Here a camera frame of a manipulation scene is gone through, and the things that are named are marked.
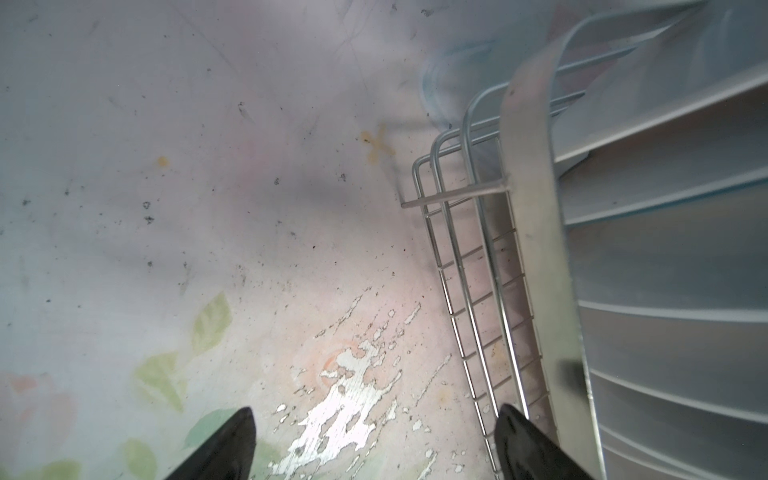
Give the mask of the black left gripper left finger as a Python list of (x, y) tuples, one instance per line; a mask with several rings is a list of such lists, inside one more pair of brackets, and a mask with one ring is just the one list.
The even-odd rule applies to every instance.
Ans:
[(257, 446), (252, 409), (237, 410), (167, 480), (248, 479)]

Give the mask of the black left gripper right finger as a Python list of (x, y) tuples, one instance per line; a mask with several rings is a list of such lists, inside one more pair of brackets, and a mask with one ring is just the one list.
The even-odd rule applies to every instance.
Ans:
[(506, 480), (592, 479), (512, 405), (500, 407), (494, 440)]

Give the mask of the orange sunburst white plate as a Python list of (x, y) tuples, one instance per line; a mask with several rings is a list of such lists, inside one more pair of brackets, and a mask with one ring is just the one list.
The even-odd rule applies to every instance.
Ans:
[(571, 227), (601, 431), (694, 477), (767, 475), (767, 186)]

